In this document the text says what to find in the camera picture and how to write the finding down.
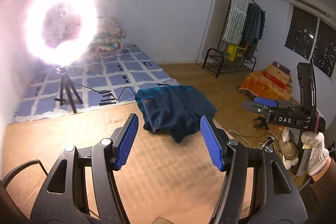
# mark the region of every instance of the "gloved hand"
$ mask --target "gloved hand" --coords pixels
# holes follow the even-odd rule
[[[282,139],[285,143],[290,140],[289,130],[287,127],[282,132]],[[319,171],[321,171],[329,158],[329,151],[324,145],[324,135],[323,133],[306,131],[302,134],[301,141],[305,145],[312,146],[307,171],[310,176],[316,175]],[[296,157],[293,160],[285,160],[285,158],[282,157],[282,161],[286,169],[289,170],[290,167],[298,164],[299,158]]]

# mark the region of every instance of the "blue gripper pad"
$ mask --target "blue gripper pad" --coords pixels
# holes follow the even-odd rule
[[[270,100],[270,99],[261,98],[261,97],[255,98],[254,102],[258,103],[258,104],[262,104],[262,105],[267,105],[269,107],[277,107],[278,106],[278,103],[275,100]]]
[[[222,149],[205,116],[201,118],[201,133],[208,148],[212,164],[221,171],[224,168]]]
[[[115,160],[115,166],[118,170],[121,169],[123,165],[126,164],[128,155],[131,151],[135,136],[138,132],[139,128],[139,118],[137,115],[134,114],[131,121],[127,121],[126,126],[127,128],[122,128],[121,130],[125,130],[125,133],[122,137],[122,140],[117,146],[117,157]]]

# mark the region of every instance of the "yellow tag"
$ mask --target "yellow tag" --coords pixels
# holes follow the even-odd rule
[[[302,149],[312,149],[312,148],[313,148],[312,146],[306,144],[302,146]]]

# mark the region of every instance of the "window frame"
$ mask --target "window frame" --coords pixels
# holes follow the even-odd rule
[[[317,36],[319,35],[319,27],[320,27],[320,21],[322,20],[324,23],[326,23],[327,25],[329,25],[330,27],[332,27],[333,29],[335,29],[336,31],[336,27],[331,24],[330,22],[328,22],[327,20],[321,18],[318,13],[312,13],[311,11],[309,10],[306,10],[300,6],[297,6],[297,5],[294,5],[292,3],[290,3],[290,6],[289,6],[289,10],[288,10],[288,17],[287,17],[287,25],[286,25],[286,31],[283,35],[283,41],[282,41],[282,46],[285,47],[286,49],[294,52],[295,54],[297,54],[298,56],[300,56],[301,58],[305,59],[304,57],[302,57],[301,55],[299,55],[298,53],[296,53],[295,51],[291,50],[290,48],[287,48],[285,46],[286,44],[286,41],[287,41],[287,37],[288,37],[288,34],[289,34],[289,29],[290,29],[290,26],[291,26],[291,22],[292,22],[292,16],[293,16],[293,10],[294,10],[294,6],[301,9],[301,10],[304,10],[314,16],[317,17],[318,21],[317,21],[317,25],[316,25],[316,32],[315,32],[315,37],[314,37],[314,42],[313,42],[313,46],[311,48],[311,52],[310,52],[310,55],[309,55],[309,60],[311,59],[313,53],[314,53],[314,49],[315,49],[315,45],[316,45],[316,41],[317,41]],[[323,75],[323,77],[325,77],[326,79],[328,79],[329,81],[331,81],[331,83],[333,84],[336,80],[336,63],[334,65],[334,68],[333,68],[333,73],[331,74],[331,77],[329,78],[328,75],[326,75],[323,71],[321,71],[318,67],[316,67],[314,65],[315,68],[317,68],[319,70],[319,72]]]

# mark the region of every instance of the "tripod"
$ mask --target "tripod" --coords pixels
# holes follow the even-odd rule
[[[70,88],[73,90],[73,93],[76,95],[76,97],[78,99],[78,102],[80,104],[83,104],[83,101],[79,97],[78,92],[76,91],[76,89],[74,87],[74,84],[72,83],[71,79],[69,78],[68,72],[65,69],[65,67],[59,66],[56,70],[57,70],[57,73],[59,75],[61,75],[61,85],[60,85],[60,89],[59,89],[59,102],[60,102],[59,105],[62,106],[63,102],[65,101],[63,99],[63,89],[65,89],[65,91],[67,93],[67,96],[68,96],[68,99],[69,99],[69,102],[70,102],[70,105],[71,105],[71,108],[73,110],[73,113],[77,113],[77,110],[76,110],[76,107],[75,107],[74,100],[72,98],[72,94],[71,94]]]

